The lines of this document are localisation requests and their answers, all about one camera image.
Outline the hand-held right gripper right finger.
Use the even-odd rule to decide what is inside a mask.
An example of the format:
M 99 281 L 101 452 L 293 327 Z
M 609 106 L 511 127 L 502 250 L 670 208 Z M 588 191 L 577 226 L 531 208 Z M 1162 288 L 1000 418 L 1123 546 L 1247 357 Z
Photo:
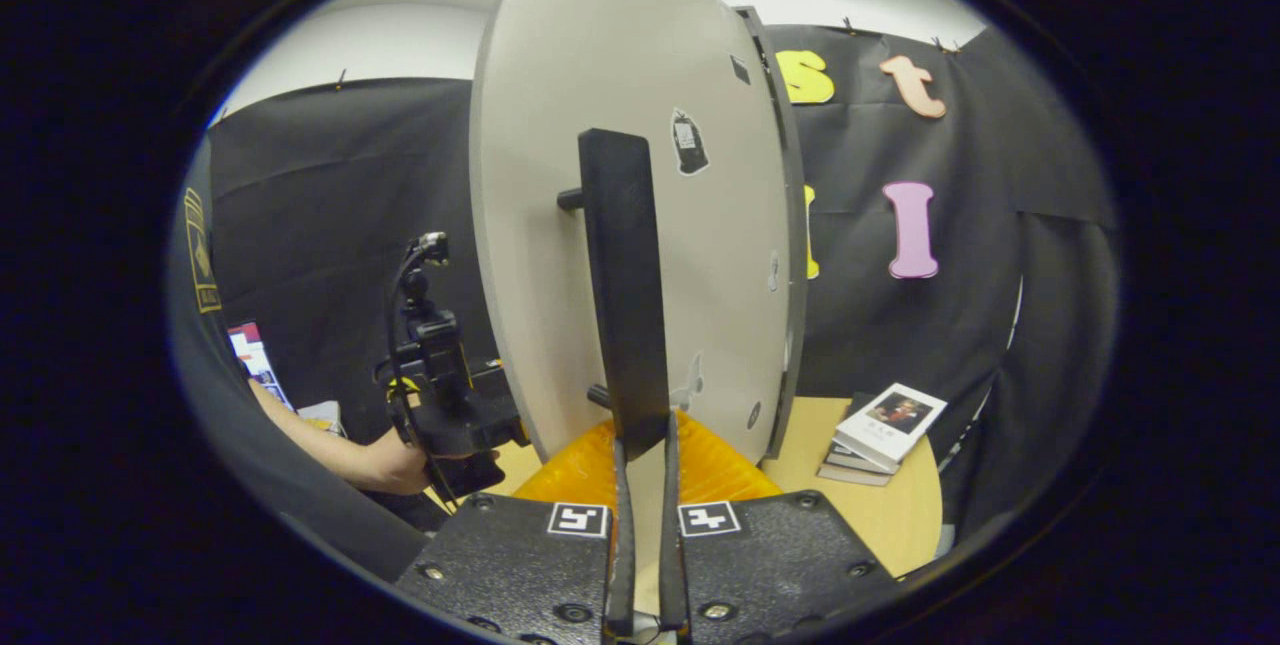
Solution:
M 680 644 L 800 644 L 841 630 L 901 584 L 817 490 L 684 503 L 684 440 L 668 420 L 660 627 Z

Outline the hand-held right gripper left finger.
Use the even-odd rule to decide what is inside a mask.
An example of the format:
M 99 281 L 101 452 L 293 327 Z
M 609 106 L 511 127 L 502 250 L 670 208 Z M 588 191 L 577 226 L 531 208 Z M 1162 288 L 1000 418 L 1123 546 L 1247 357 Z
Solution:
M 476 493 L 396 581 L 429 614 L 498 644 L 613 644 L 632 632 L 634 522 L 603 420 L 508 495 Z

